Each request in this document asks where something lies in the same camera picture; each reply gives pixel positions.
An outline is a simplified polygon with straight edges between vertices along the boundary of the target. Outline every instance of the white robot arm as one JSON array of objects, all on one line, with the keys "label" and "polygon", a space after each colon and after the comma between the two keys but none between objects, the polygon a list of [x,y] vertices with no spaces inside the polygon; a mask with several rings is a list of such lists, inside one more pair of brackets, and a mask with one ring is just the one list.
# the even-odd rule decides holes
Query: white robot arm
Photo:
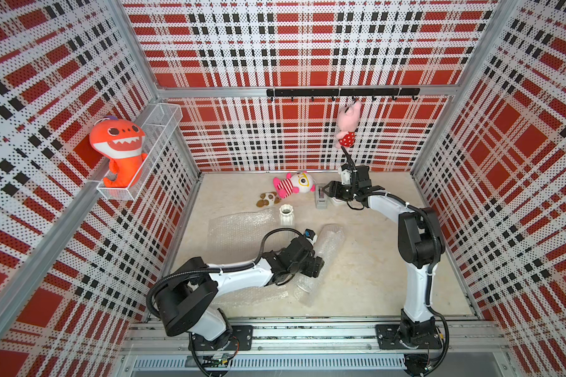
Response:
[{"label": "white robot arm", "polygon": [[[446,323],[431,307],[432,281],[445,249],[436,212],[429,207],[414,207],[381,186],[373,186],[369,167],[356,166],[346,149],[342,147],[342,150],[347,163],[339,169],[341,182],[331,181],[323,187],[323,192],[346,201],[352,209],[374,209],[398,224],[398,251],[408,271],[407,296],[401,310],[398,336],[403,346],[418,348],[432,336],[437,337],[435,316]],[[358,201],[362,207],[350,206],[352,201]]]},{"label": "white robot arm", "polygon": [[[432,343],[428,342],[433,338],[438,339],[435,316],[441,318],[448,334],[446,320],[431,307],[432,280],[441,254],[445,251],[436,213],[429,207],[414,207],[386,192],[381,186],[372,186],[369,167],[356,167],[346,149],[342,147],[342,150],[348,163],[340,168],[341,182],[331,181],[323,187],[323,192],[346,201],[352,209],[374,209],[398,224],[398,251],[406,262],[408,284],[395,340],[409,349],[424,345],[430,349]],[[352,207],[349,205],[351,201],[358,201],[363,207]],[[266,238],[284,230],[299,236],[284,249],[264,253]],[[209,307],[211,301],[243,288],[282,285],[296,273],[318,277],[324,261],[314,254],[314,238],[314,232],[309,229],[300,233],[295,229],[281,228],[264,236],[256,260],[215,265],[205,264],[201,257],[191,258],[149,290],[147,308],[161,319],[168,336],[188,331],[203,336],[211,349],[222,349],[232,338],[232,327],[222,310]],[[448,336],[445,338],[441,355],[433,359],[436,364],[432,366],[429,358],[425,365],[413,362],[414,372],[426,375],[440,365],[448,351]]]},{"label": "white robot arm", "polygon": [[[264,253],[266,239],[281,231],[294,232],[298,237],[277,252]],[[212,349],[221,349],[230,341],[232,327],[221,310],[209,307],[212,300],[243,288],[283,285],[296,273],[318,277],[325,263],[314,254],[315,239],[310,229],[301,233],[280,228],[264,236],[255,260],[218,265],[205,264],[201,257],[191,258],[151,287],[147,308],[161,319],[168,336],[188,331],[203,336]]]}]

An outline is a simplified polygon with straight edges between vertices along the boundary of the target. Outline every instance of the red polka dot dress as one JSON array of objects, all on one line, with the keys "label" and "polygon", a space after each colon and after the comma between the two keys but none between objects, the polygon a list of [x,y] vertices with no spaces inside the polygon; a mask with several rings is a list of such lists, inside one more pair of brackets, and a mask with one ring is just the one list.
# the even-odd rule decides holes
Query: red polka dot dress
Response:
[{"label": "red polka dot dress", "polygon": [[344,147],[352,147],[354,145],[354,132],[348,132],[346,136],[340,139],[340,145]]}]

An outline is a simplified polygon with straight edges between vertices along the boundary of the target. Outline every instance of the beige floor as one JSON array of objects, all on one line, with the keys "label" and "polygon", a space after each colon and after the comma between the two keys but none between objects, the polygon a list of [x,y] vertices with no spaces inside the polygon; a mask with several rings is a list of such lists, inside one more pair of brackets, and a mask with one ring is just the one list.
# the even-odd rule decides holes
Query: beige floor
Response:
[{"label": "beige floor", "polygon": [[[206,174],[173,271],[189,258],[205,253],[210,219],[259,210],[256,207],[259,194],[273,189],[273,177],[284,176],[285,173]],[[339,175],[335,172],[314,173],[313,177],[318,183],[339,180]],[[423,206],[408,173],[372,172],[370,177],[374,185],[384,186],[386,190],[411,204]],[[400,314],[407,289],[407,271],[398,254],[398,230],[394,222],[369,209],[355,211],[346,206],[335,207],[330,203],[327,209],[318,210],[315,208],[312,192],[294,194],[277,207],[284,203],[293,206],[296,224],[308,224],[317,233],[325,224],[341,224],[346,242],[330,266],[329,273],[322,276],[326,280],[313,306],[303,306],[293,297],[249,306],[220,305],[229,317]],[[443,314],[470,314],[446,257],[442,258],[438,266],[433,289],[433,305],[437,311]]]}]

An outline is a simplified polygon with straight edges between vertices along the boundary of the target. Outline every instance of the white vase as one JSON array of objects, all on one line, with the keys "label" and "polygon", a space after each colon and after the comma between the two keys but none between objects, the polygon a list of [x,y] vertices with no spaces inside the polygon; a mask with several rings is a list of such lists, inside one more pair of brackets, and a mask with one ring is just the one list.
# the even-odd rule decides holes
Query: white vase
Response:
[{"label": "white vase", "polygon": [[293,227],[293,207],[290,205],[282,205],[279,208],[279,220],[281,226]]}]

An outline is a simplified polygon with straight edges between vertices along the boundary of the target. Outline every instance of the plaid wall panel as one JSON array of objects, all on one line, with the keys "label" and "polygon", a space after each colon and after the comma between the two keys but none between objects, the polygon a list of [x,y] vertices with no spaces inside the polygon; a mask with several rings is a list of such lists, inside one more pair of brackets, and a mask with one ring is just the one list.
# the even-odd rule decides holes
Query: plaid wall panel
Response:
[{"label": "plaid wall panel", "polygon": [[[363,102],[354,147],[357,163],[375,171],[409,171],[446,97],[358,98]],[[343,153],[336,119],[352,102],[341,97],[181,98],[182,133],[200,170],[336,169]]]},{"label": "plaid wall panel", "polygon": [[454,84],[497,4],[122,2],[163,87]]},{"label": "plaid wall panel", "polygon": [[188,172],[170,141],[140,199],[98,201],[2,339],[0,376],[112,372],[180,222]]},{"label": "plaid wall panel", "polygon": [[0,5],[0,290],[90,177],[105,114],[134,119],[146,87],[104,3]]},{"label": "plaid wall panel", "polygon": [[[102,161],[104,115],[148,102],[107,3],[0,2],[0,292]],[[106,376],[191,187],[172,145],[141,200],[99,200],[0,343],[0,376]]]},{"label": "plaid wall panel", "polygon": [[416,175],[528,376],[566,376],[566,1],[524,0]]}]

